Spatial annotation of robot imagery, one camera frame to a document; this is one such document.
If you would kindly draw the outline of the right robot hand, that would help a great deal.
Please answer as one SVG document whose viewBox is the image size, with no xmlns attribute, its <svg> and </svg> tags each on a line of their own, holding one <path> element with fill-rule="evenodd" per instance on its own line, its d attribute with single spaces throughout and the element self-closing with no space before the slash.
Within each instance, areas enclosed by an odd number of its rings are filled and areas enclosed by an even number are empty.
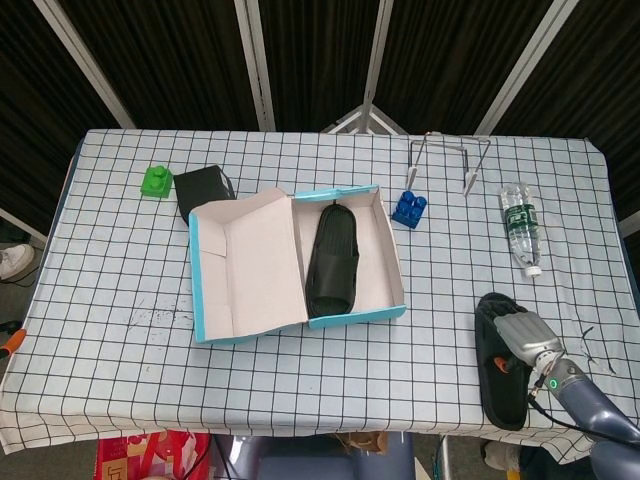
<svg viewBox="0 0 640 480">
<path fill-rule="evenodd" d="M 494 325 L 510 353 L 538 373 L 547 373 L 564 354 L 559 337 L 537 313 L 499 316 Z"/>
</svg>

